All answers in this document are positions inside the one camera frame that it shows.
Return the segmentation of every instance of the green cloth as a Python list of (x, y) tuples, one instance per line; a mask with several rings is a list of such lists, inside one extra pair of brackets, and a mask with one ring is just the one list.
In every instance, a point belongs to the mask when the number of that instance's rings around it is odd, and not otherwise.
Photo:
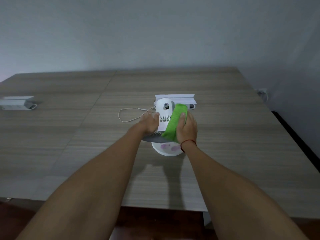
[(165, 132), (162, 134), (162, 136), (164, 138), (166, 138), (167, 140), (174, 141), (174, 142), (178, 143), (176, 129), (178, 126), (179, 118), (180, 118), (181, 113), (185, 113), (186, 120), (187, 120), (187, 112), (188, 112), (188, 107), (186, 105), (175, 104), (175, 107), (172, 112), (168, 126), (167, 126)]

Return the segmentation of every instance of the fan base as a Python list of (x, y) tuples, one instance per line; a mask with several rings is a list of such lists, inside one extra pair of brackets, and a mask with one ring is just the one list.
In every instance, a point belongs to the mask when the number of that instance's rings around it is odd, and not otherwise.
[(180, 144), (176, 142), (166, 142), (166, 143), (152, 142), (151, 144), (154, 150), (163, 156), (174, 157), (182, 153), (182, 150), (180, 149)]

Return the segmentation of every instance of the forearm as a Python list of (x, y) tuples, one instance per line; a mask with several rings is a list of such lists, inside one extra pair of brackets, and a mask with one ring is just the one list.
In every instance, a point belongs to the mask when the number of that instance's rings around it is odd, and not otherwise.
[(201, 193), (221, 239), (306, 239), (279, 205), (255, 184), (185, 142)]
[(110, 236), (142, 137), (143, 132), (136, 124), (82, 166), (50, 196), (21, 239), (44, 239), (46, 236), (105, 239)]

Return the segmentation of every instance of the red string bracelet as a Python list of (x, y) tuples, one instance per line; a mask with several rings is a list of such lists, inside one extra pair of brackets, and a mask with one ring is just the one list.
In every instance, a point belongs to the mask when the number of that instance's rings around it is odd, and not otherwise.
[(191, 139), (183, 141), (183, 142), (180, 144), (180, 149), (181, 149), (184, 153), (186, 153), (186, 152), (182, 149), (182, 144), (185, 143), (186, 141), (192, 141), (195, 145), (197, 145), (197, 143), (196, 143), (194, 140), (191, 140)]

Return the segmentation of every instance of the white wall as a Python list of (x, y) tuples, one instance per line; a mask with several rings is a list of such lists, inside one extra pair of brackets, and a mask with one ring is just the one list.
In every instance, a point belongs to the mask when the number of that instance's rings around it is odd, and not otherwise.
[(320, 0), (0, 0), (0, 81), (237, 66), (320, 156), (319, 10)]

